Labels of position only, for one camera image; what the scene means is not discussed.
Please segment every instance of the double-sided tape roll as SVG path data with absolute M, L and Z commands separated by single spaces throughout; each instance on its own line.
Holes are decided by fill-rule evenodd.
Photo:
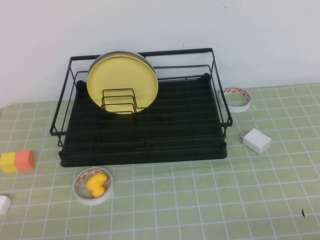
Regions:
M 226 89 L 223 90 L 223 94 L 224 95 L 228 95 L 228 94 L 240 94 L 242 96 L 245 97 L 245 99 L 247 100 L 247 103 L 243 106 L 232 106 L 232 105 L 228 105 L 229 111 L 231 113 L 241 113 L 244 112 L 246 110 L 248 110 L 252 104 L 252 98 L 250 96 L 250 94 L 246 91 L 243 90 L 239 87 L 228 87 Z M 220 102 L 225 105 L 224 99 L 222 97 L 222 94 L 220 93 Z
M 104 194 L 99 197 L 88 197 L 88 190 L 86 189 L 86 182 L 96 174 L 104 174 L 107 177 L 107 181 L 104 183 L 103 187 L 105 190 Z M 72 192 L 75 198 L 82 204 L 88 206 L 94 206 L 103 203 L 105 200 L 110 198 L 114 190 L 114 181 L 111 173 L 99 166 L 94 166 L 87 168 L 86 170 L 80 172 L 73 181 Z

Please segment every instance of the orange block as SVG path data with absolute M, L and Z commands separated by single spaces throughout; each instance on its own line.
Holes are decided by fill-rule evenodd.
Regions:
M 35 167 L 35 156 L 30 150 L 17 151 L 14 157 L 14 165 L 19 172 L 33 170 Z

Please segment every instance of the toy block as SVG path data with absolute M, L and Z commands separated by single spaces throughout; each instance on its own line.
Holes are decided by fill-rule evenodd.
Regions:
M 14 157 L 14 165 L 19 172 L 33 170 L 35 166 L 35 156 L 30 150 L 17 151 Z
M 4 173 L 13 173 L 18 171 L 15 166 L 15 152 L 3 153 L 0 158 L 0 168 Z

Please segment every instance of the yellow block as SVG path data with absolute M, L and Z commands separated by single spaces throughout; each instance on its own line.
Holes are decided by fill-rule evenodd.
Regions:
M 17 172 L 18 169 L 15 166 L 15 152 L 3 153 L 0 158 L 0 168 L 4 173 Z

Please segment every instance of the green grid mat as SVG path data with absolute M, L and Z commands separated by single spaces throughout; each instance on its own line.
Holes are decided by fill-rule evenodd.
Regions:
M 226 159 L 105 166 L 114 194 L 92 207 L 71 193 L 86 167 L 61 167 L 49 134 L 57 102 L 3 109 L 0 153 L 32 150 L 36 164 L 0 173 L 0 194 L 12 200 L 0 239 L 320 239 L 320 83 L 248 91 L 252 106 L 232 114 Z M 252 128 L 272 138 L 261 155 L 241 142 Z

